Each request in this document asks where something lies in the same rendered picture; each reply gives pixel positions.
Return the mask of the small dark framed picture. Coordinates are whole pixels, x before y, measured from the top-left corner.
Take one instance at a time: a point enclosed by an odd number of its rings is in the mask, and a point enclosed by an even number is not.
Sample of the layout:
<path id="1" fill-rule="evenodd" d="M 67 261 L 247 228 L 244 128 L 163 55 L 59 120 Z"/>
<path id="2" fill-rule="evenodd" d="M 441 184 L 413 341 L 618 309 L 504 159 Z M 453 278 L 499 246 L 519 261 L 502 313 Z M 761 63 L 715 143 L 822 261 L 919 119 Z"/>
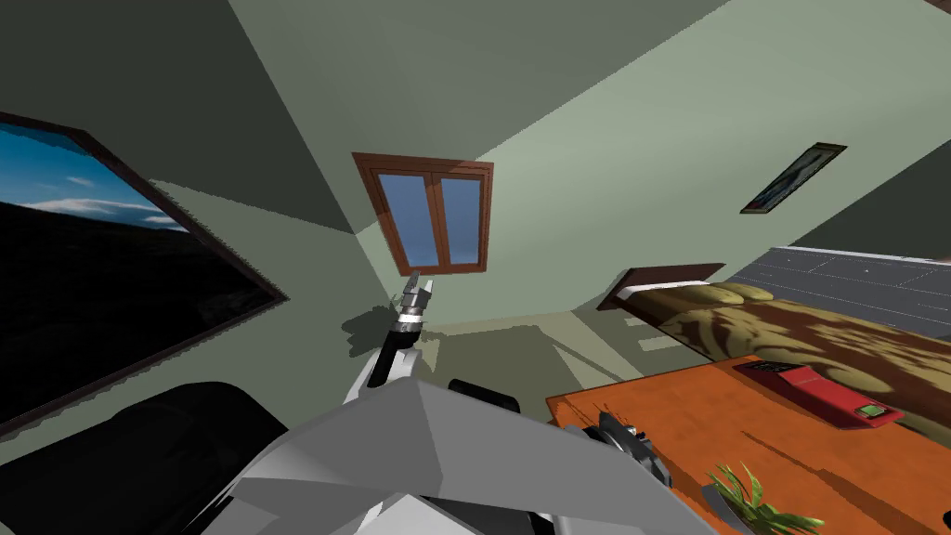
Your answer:
<path id="1" fill-rule="evenodd" d="M 742 209 L 744 215 L 768 214 L 802 184 L 847 149 L 846 146 L 816 143 L 805 150 L 783 173 L 761 190 Z"/>

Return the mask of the red book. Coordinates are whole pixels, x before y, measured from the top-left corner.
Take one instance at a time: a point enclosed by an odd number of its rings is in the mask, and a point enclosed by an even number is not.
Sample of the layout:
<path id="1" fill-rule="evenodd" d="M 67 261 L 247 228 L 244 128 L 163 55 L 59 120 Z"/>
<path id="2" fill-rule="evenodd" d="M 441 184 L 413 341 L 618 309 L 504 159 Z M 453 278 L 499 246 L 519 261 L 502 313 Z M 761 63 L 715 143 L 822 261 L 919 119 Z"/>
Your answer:
<path id="1" fill-rule="evenodd" d="M 905 416 L 806 365 L 756 360 L 737 364 L 734 369 L 839 429 L 879 428 Z"/>

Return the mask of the orange wooden table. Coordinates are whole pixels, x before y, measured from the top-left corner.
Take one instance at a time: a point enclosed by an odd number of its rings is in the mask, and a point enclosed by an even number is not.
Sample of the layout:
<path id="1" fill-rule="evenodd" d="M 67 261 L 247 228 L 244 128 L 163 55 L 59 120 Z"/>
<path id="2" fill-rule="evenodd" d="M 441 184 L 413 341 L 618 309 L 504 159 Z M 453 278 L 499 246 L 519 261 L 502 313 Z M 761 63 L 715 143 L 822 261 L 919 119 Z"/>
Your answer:
<path id="1" fill-rule="evenodd" d="M 601 412 L 645 432 L 674 494 L 720 535 L 740 535 L 701 490 L 721 466 L 755 476 L 783 513 L 821 520 L 821 535 L 951 535 L 951 450 L 887 424 L 840 430 L 737 372 L 737 360 L 547 399 L 554 423 Z"/>

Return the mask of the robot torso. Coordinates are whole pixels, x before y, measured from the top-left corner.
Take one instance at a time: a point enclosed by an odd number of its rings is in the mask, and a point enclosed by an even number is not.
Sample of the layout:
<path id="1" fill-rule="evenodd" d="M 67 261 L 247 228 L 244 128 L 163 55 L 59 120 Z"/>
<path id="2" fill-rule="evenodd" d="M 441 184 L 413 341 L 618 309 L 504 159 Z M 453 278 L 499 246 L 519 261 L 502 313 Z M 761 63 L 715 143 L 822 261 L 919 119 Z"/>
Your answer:
<path id="1" fill-rule="evenodd" d="M 201 535 L 488 535 L 440 506 L 549 516 L 555 535 L 718 535 L 630 454 L 413 378 L 290 429 Z"/>

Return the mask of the bed with brown patterned cover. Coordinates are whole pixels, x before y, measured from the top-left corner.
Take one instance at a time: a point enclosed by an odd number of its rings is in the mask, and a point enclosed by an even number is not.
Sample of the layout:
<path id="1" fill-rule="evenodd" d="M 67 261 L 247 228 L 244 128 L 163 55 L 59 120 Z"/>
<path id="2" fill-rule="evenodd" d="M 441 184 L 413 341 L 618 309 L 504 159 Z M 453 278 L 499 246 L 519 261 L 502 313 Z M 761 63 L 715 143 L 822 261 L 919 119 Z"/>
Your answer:
<path id="1" fill-rule="evenodd" d="M 622 309 L 712 361 L 756 356 L 811 367 L 903 413 L 951 450 L 951 342 L 710 282 L 720 263 L 628 269 L 600 310 Z"/>

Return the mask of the brown framed window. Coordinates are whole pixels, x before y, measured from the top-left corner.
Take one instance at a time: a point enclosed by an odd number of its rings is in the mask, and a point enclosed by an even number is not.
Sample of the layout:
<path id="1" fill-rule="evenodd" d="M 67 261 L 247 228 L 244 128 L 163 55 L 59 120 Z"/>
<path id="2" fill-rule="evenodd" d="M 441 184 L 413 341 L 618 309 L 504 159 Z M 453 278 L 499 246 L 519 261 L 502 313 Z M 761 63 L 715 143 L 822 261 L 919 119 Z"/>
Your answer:
<path id="1" fill-rule="evenodd" d="M 352 157 L 401 275 L 487 269 L 493 163 L 365 152 Z"/>

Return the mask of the green potted plant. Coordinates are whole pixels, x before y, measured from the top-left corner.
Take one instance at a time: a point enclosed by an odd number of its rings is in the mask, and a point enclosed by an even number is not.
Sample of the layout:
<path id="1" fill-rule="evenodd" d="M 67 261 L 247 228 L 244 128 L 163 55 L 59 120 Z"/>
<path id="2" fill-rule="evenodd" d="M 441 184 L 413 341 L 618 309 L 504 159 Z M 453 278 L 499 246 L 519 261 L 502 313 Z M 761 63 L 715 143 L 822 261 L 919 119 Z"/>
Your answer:
<path id="1" fill-rule="evenodd" d="M 708 472 L 709 485 L 701 493 L 711 511 L 729 528 L 744 535 L 821 535 L 823 520 L 780 513 L 764 502 L 763 487 L 743 465 L 749 479 L 745 485 L 728 465 L 717 464 L 717 474 Z"/>

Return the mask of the dark framed landscape picture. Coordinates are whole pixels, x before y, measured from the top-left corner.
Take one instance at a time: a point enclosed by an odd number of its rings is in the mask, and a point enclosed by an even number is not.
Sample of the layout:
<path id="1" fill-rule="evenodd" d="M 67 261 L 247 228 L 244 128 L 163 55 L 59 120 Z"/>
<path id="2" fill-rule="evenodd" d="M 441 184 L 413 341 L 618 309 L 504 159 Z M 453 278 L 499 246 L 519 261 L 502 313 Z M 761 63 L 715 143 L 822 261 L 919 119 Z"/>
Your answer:
<path id="1" fill-rule="evenodd" d="M 285 299 L 88 132 L 0 111 L 0 437 Z"/>

